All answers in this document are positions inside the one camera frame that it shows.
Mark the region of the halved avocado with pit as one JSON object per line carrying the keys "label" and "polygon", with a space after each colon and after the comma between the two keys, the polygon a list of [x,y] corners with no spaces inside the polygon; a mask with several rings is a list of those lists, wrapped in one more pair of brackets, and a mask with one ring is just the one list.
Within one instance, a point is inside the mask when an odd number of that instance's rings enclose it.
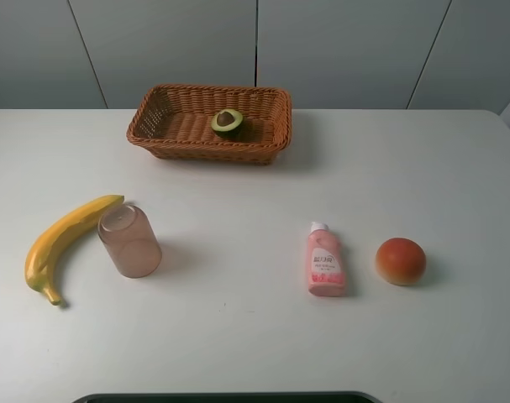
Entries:
{"label": "halved avocado with pit", "polygon": [[241,131],[244,116],[233,108],[218,111],[212,118],[210,127],[222,139],[236,139]]}

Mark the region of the brown wicker basket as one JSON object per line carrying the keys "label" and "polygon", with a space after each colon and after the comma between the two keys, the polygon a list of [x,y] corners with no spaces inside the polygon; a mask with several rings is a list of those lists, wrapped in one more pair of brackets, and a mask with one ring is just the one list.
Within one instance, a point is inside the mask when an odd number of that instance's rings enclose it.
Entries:
{"label": "brown wicker basket", "polygon": [[[244,116],[236,139],[222,139],[210,127],[225,108]],[[291,142],[292,100],[273,87],[162,84],[147,92],[126,136],[163,160],[269,165]]]}

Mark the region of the pink detergent bottle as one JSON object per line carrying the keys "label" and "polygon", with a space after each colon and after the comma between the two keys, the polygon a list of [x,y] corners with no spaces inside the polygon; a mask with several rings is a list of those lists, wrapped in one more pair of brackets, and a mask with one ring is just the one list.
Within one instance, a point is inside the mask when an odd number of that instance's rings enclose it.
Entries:
{"label": "pink detergent bottle", "polygon": [[312,222],[306,259],[308,291],[318,297],[342,297],[346,276],[339,238],[322,222]]}

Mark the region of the pink translucent plastic cup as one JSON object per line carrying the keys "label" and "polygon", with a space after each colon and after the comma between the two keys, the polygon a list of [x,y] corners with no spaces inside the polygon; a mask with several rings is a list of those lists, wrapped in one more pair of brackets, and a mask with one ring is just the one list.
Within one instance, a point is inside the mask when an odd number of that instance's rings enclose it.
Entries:
{"label": "pink translucent plastic cup", "polygon": [[160,245],[146,214],[137,206],[121,204],[104,213],[98,235],[118,272],[128,278],[153,273],[162,259]]}

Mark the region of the red orange tomato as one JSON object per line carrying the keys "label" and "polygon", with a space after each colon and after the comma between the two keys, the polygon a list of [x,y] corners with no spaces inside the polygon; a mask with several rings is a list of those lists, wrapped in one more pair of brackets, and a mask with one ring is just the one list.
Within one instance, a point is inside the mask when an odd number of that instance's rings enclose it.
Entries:
{"label": "red orange tomato", "polygon": [[377,272],[393,285],[416,284],[423,277],[426,265],[426,253],[411,239],[390,238],[376,251]]}

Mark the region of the yellow banana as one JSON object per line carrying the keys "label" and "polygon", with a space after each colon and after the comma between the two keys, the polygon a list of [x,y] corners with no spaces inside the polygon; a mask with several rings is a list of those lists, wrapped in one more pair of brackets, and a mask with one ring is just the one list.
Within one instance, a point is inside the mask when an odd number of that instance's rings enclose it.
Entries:
{"label": "yellow banana", "polygon": [[100,196],[69,212],[39,235],[25,260],[27,286],[43,295],[51,305],[61,305],[62,296],[55,288],[55,267],[61,255],[77,239],[92,231],[105,212],[123,203],[121,195]]}

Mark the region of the black tray edge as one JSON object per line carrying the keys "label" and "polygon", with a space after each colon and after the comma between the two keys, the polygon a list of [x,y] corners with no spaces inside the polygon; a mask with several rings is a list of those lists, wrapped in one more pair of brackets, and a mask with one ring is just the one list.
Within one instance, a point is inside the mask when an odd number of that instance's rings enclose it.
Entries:
{"label": "black tray edge", "polygon": [[230,393],[133,393],[93,394],[75,402],[162,402],[162,403],[333,403],[379,402],[373,396],[355,391],[322,392],[230,392]]}

